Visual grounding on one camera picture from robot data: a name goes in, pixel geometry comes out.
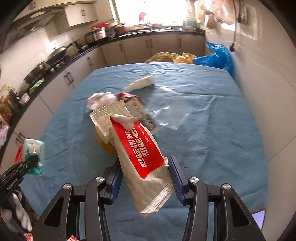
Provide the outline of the blue plastic bag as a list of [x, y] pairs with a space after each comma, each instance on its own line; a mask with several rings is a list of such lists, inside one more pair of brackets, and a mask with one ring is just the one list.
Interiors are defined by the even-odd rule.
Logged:
[[234, 78], [234, 62], [228, 49], [222, 44], [206, 42], [210, 55], [193, 58], [193, 64], [226, 70]]

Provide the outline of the yellow plastic bag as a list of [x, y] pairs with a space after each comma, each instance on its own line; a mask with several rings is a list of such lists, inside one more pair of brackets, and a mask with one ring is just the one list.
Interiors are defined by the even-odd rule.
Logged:
[[153, 55], [151, 58], [145, 60], [145, 63], [174, 62], [192, 64], [194, 58], [196, 58], [196, 56], [191, 53], [183, 52], [181, 55], [179, 55], [177, 53], [159, 52]]

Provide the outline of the dark printed carton box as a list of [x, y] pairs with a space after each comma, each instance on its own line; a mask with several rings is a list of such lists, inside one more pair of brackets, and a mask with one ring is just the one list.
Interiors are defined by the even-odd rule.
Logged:
[[159, 130], [156, 124], [147, 114], [145, 106], [138, 96], [127, 92], [121, 92], [115, 96], [118, 100], [124, 100], [127, 110], [132, 114], [132, 116], [138, 117], [139, 122], [152, 134], [155, 134]]

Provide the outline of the red white snack wrapper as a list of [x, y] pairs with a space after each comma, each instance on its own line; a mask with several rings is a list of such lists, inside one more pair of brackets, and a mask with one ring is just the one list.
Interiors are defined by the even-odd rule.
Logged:
[[174, 192], [168, 158], [151, 132], [128, 111], [123, 100], [89, 114], [105, 144], [119, 158], [135, 209], [142, 217], [158, 212]]

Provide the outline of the black wok pan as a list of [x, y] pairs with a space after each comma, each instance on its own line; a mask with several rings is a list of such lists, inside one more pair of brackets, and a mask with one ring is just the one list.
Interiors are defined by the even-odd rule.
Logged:
[[61, 58], [63, 58], [66, 55], [67, 49], [69, 47], [71, 47], [73, 45], [73, 43], [70, 43], [69, 45], [62, 46], [59, 48], [54, 48], [54, 51], [48, 56], [48, 59], [46, 61], [46, 63], [48, 65], [53, 65], [55, 64], [57, 61], [59, 61]]

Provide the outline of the white tissue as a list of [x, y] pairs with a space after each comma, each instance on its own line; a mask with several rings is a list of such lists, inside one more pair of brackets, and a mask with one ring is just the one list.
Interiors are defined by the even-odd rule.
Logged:
[[94, 93], [87, 99], [86, 108], [90, 110], [97, 110], [115, 102], [117, 102], [117, 97], [111, 92]]

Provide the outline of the blue table cloth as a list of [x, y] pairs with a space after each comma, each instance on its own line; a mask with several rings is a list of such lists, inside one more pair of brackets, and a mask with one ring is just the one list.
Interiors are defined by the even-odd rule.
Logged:
[[[267, 164], [263, 144], [248, 105], [231, 75], [223, 69], [173, 63], [126, 64], [101, 68], [86, 77], [46, 126], [43, 175], [26, 175], [21, 189], [40, 217], [64, 184], [87, 184], [112, 167], [118, 155], [109, 156], [95, 137], [95, 125], [86, 108], [97, 92], [119, 92], [142, 77], [153, 75], [154, 85], [136, 91], [146, 105], [153, 90], [167, 86], [189, 102], [192, 113], [178, 130], [165, 126], [155, 134], [161, 154], [175, 156], [180, 166], [204, 183], [228, 183], [253, 214], [265, 207]], [[175, 190], [161, 209], [142, 217], [133, 204], [123, 175], [119, 194], [105, 205], [110, 240], [183, 240], [189, 206]], [[209, 204], [208, 233], [213, 240], [214, 204]]]

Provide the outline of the clear plastic bag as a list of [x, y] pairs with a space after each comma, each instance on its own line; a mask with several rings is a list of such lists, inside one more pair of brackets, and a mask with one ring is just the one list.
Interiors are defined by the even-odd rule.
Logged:
[[147, 112], [159, 125], [176, 131], [192, 113], [192, 108], [180, 93], [162, 86], [153, 90]]

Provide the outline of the green wet wipes pack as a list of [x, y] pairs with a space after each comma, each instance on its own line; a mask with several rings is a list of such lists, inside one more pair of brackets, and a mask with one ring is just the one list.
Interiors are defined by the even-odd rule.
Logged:
[[45, 160], [45, 143], [26, 138], [23, 143], [22, 161], [30, 175], [43, 175]]

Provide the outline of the orange yellow packet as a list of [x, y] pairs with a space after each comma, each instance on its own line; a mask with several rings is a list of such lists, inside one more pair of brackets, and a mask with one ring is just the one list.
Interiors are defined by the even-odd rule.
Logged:
[[97, 131], [94, 131], [94, 133], [95, 133], [95, 137], [98, 140], [102, 150], [109, 156], [116, 156], [117, 155], [116, 148], [111, 143], [105, 144], [104, 141], [102, 140], [102, 138], [99, 136]]

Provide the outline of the steel rice cooker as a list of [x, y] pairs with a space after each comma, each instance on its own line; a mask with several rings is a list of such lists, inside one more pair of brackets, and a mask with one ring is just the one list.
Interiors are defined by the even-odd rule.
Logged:
[[106, 37], [107, 35], [104, 27], [90, 30], [88, 33], [84, 35], [86, 44], [91, 44], [101, 39], [105, 39]]

